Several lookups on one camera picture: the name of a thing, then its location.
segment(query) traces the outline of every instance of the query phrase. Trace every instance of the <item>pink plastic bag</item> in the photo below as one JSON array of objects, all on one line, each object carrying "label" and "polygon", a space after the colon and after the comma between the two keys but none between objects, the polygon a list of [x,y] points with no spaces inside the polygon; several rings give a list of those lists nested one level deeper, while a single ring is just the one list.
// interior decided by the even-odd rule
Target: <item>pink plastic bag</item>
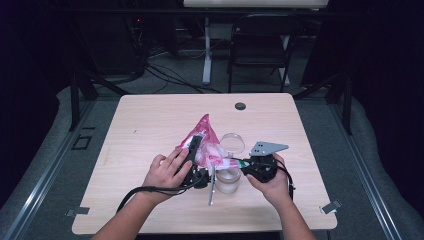
[{"label": "pink plastic bag", "polygon": [[202,136],[200,146],[196,153],[195,162],[201,167],[222,166],[225,158],[225,151],[219,144],[215,131],[209,122],[209,114],[205,114],[196,125],[196,127],[187,135],[187,137],[176,148],[188,148],[193,136]]}]

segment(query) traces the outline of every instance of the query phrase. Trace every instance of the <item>dark background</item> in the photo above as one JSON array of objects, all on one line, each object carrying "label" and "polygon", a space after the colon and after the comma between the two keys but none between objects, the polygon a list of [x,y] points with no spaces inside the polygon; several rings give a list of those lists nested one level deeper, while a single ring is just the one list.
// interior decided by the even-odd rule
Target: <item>dark background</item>
[{"label": "dark background", "polygon": [[[81,22],[53,16],[37,1],[0,4],[3,205],[50,129],[58,110],[56,94],[69,86],[73,74],[81,68],[94,72],[112,68],[122,73],[136,71],[140,67],[140,52],[133,51],[129,36],[124,35],[124,22],[106,28],[105,36],[111,37],[101,38],[100,42],[99,38],[87,35],[89,30],[74,28]],[[316,83],[341,71],[349,62],[358,37],[367,38],[364,57],[352,75],[354,96],[373,125],[385,170],[402,196],[423,216],[424,19],[417,1],[386,1],[384,6],[376,6],[369,1],[331,2],[329,11],[372,10],[377,17],[323,22],[303,83]],[[372,34],[363,35],[364,29]],[[90,38],[88,46],[82,44],[79,36]],[[113,59],[99,57],[95,49],[90,49],[109,44],[107,41],[117,49],[111,54],[125,54],[132,60],[121,61],[121,65],[112,60],[97,61]]]}]

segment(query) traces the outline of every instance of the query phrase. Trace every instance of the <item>desk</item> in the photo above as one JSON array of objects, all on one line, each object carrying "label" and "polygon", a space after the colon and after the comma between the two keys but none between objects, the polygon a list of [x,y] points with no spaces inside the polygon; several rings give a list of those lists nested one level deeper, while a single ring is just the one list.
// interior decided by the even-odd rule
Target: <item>desk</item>
[{"label": "desk", "polygon": [[[325,8],[328,0],[184,0],[184,7],[188,8]],[[210,52],[210,24],[209,18],[205,19],[205,65],[203,68],[203,84],[210,84],[212,59]],[[285,69],[279,69],[280,76],[284,75]]]},{"label": "desk", "polygon": [[[243,102],[246,109],[236,110]],[[169,154],[204,114],[218,138],[240,134],[248,153],[257,141],[283,143],[281,152],[293,177],[294,201],[311,229],[333,229],[333,213],[319,206],[330,202],[302,122],[289,94],[127,95],[121,98],[81,202],[75,234],[94,234],[116,212],[123,197],[140,186],[153,158]],[[242,176],[233,194],[216,191],[208,206],[209,187],[190,189],[160,204],[140,233],[217,233],[279,231],[274,208]]]}]

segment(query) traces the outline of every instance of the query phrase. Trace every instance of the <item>black cable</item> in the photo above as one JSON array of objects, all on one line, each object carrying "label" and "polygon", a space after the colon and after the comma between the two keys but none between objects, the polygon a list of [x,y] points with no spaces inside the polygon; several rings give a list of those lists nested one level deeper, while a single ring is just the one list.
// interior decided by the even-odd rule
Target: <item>black cable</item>
[{"label": "black cable", "polygon": [[155,186],[136,187],[136,188],[132,189],[131,191],[129,191],[127,193],[127,195],[125,195],[124,199],[122,199],[122,201],[121,201],[121,204],[119,204],[119,207],[116,210],[116,213],[118,213],[125,206],[125,204],[128,202],[128,200],[134,194],[136,194],[137,192],[157,192],[157,193],[162,193],[162,194],[169,195],[169,196],[176,196],[176,195],[183,194],[188,189],[197,185],[205,176],[206,176],[206,174],[203,173],[203,175],[196,182],[194,182],[190,185],[187,185],[187,186],[181,186],[181,187],[177,187],[177,188],[163,188],[163,187],[155,187]]},{"label": "black cable", "polygon": [[157,74],[155,74],[154,72],[152,72],[151,70],[149,70],[149,69],[146,69],[146,71],[148,71],[150,74],[152,74],[153,76],[155,76],[155,77],[157,77],[157,78],[159,78],[159,79],[161,79],[161,80],[163,80],[163,81],[165,81],[165,82],[167,82],[167,83],[173,83],[173,84],[177,84],[177,85],[183,85],[183,86],[185,86],[186,84],[184,84],[184,83],[179,83],[179,82],[174,82],[174,81],[171,81],[171,80],[169,80],[169,79],[165,79],[165,78],[163,78],[163,77],[161,77],[161,76],[159,76],[159,75],[157,75]]},{"label": "black cable", "polygon": [[168,86],[168,84],[169,84],[169,82],[168,82],[168,81],[166,81],[165,85],[163,85],[163,86],[162,86],[161,88],[159,88],[158,90],[156,90],[156,91],[152,92],[152,94],[156,94],[156,93],[158,93],[158,92],[162,91],[163,89],[165,89],[165,88]]},{"label": "black cable", "polygon": [[[161,67],[161,68],[164,68],[164,69],[166,69],[166,70],[168,70],[168,71],[171,71],[173,74],[175,74],[175,75],[176,75],[176,76],[178,76],[179,78],[176,78],[176,77],[173,77],[173,76],[168,75],[166,72],[164,72],[164,71],[162,71],[162,70],[158,69],[158,67],[156,67],[156,66]],[[197,86],[197,85],[191,84],[191,83],[189,83],[187,80],[185,80],[182,76],[178,75],[178,73],[176,73],[175,71],[173,71],[173,70],[172,70],[172,69],[170,69],[170,68],[167,68],[167,67],[164,67],[164,66],[160,66],[160,65],[156,65],[156,66],[151,65],[151,64],[149,64],[149,63],[147,63],[147,67],[149,67],[149,68],[151,68],[151,69],[155,70],[156,72],[158,72],[158,73],[160,73],[160,74],[162,74],[162,75],[164,75],[164,76],[167,76],[167,77],[169,77],[169,78],[171,78],[171,79],[173,79],[173,80],[176,80],[176,81],[178,82],[178,83],[176,83],[176,82],[170,81],[170,83],[174,83],[174,84],[178,84],[178,85],[183,85],[183,86],[191,87],[191,88],[193,88],[194,90],[196,90],[196,91],[197,91],[197,92],[199,92],[199,93],[204,93],[204,92],[202,92],[200,89],[202,89],[202,90],[207,90],[207,91],[212,91],[212,92],[216,92],[216,93],[221,93],[220,91],[218,91],[218,90],[216,90],[216,89],[213,89],[213,88],[202,87],[202,86]]]},{"label": "black cable", "polygon": [[287,175],[287,178],[289,179],[289,195],[290,195],[290,198],[293,200],[293,192],[294,190],[296,190],[296,188],[294,187],[293,179],[285,167],[282,168],[280,166],[277,166],[277,168],[283,171]]}]

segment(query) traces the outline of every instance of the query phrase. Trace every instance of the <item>white table leg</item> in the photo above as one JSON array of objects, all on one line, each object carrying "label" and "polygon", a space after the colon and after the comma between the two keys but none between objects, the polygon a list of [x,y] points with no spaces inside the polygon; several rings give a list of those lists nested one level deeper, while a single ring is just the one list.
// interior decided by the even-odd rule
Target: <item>white table leg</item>
[{"label": "white table leg", "polygon": [[[281,81],[283,81],[283,76],[284,76],[284,72],[285,72],[285,71],[286,71],[286,69],[285,69],[285,68],[279,68],[279,69],[278,69],[278,72],[280,73]],[[290,79],[289,79],[289,75],[287,75],[287,77],[286,77],[286,82],[284,82],[284,86],[285,86],[285,87],[290,86]]]},{"label": "white table leg", "polygon": [[209,32],[209,18],[205,18],[205,66],[203,68],[203,84],[211,83],[211,42]]}]

